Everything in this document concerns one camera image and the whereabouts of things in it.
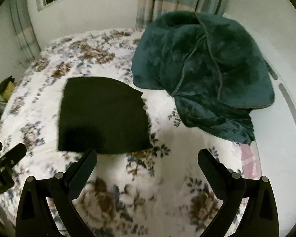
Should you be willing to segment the dark green plush blanket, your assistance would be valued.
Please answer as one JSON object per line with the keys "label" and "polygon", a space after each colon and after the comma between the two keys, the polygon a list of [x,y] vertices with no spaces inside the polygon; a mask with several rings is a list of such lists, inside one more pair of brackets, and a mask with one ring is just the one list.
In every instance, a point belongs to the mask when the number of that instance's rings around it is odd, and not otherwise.
{"label": "dark green plush blanket", "polygon": [[237,21],[168,12],[145,29],[132,60],[134,85],[165,90],[181,121],[216,137],[251,144],[250,113],[275,93],[255,40]]}

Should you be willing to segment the dark striped sweater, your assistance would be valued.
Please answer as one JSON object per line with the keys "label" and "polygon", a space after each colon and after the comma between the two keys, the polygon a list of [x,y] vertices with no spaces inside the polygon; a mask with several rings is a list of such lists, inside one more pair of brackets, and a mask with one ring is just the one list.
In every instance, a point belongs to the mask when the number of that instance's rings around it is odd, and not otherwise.
{"label": "dark striped sweater", "polygon": [[58,150],[118,154],[152,148],[142,95],[111,78],[69,78],[60,106]]}

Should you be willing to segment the grey-green left curtain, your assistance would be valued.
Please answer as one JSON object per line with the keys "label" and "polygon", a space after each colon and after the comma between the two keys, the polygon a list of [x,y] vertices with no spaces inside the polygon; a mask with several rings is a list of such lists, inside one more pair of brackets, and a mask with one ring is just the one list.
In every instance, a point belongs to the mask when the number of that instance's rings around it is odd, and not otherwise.
{"label": "grey-green left curtain", "polygon": [[28,65],[40,54],[40,47],[31,23],[27,0],[9,0],[10,16],[19,50]]}

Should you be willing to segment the pink floral sheet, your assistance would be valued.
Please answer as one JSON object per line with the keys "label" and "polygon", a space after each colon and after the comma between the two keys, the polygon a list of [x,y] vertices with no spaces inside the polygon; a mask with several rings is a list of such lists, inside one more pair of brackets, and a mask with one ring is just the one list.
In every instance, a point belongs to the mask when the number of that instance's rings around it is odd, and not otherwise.
{"label": "pink floral sheet", "polygon": [[250,145],[241,144],[241,160],[245,178],[257,180],[261,177],[261,163],[256,142]]}

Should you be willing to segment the white bed headboard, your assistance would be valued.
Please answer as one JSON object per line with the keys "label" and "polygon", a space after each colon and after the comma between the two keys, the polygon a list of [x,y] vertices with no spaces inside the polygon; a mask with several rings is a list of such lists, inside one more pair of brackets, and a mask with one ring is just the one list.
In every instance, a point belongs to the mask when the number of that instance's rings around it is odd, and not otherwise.
{"label": "white bed headboard", "polygon": [[251,113],[261,173],[271,182],[279,217],[279,235],[296,231],[296,69],[266,36],[247,26],[271,67],[272,106]]}

